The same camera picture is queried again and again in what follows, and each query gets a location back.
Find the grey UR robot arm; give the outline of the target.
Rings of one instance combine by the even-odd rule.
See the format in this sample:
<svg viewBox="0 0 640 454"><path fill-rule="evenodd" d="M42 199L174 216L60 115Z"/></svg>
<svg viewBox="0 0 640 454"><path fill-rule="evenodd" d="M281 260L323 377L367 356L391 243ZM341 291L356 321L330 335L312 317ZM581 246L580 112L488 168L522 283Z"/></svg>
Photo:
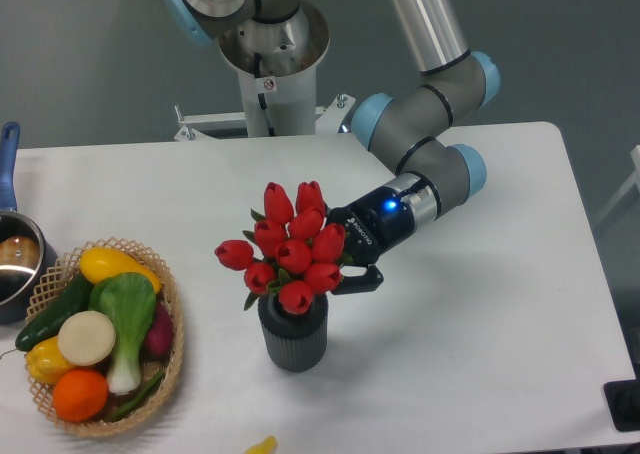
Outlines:
<svg viewBox="0 0 640 454"><path fill-rule="evenodd" d="M303 0L164 0L196 44L217 42L237 73L251 137L315 134L316 68L329 45L323 15ZM438 138L491 100L497 67L471 51L448 0L391 0L421 74L421 86L396 100L375 94L350 117L353 134L393 179L329 218L348 233L346 251L363 274L338 285L341 294L375 290L378 258L422 226L481 190L486 167L466 145Z"/></svg>

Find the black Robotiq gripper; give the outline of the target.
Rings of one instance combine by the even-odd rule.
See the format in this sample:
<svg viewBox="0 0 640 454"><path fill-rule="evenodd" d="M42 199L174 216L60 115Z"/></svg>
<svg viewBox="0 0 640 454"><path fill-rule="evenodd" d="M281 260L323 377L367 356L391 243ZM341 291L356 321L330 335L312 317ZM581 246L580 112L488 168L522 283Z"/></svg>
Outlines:
<svg viewBox="0 0 640 454"><path fill-rule="evenodd" d="M347 206L330 211L328 221L341 225L347 233L344 252L350 256L352 265L365 267L376 263L381 255L414 233L416 220L409 206L410 194L410 190L399 191L383 185ZM331 293L374 292L383 282L381 271L370 265L361 275L343 276Z"/></svg>

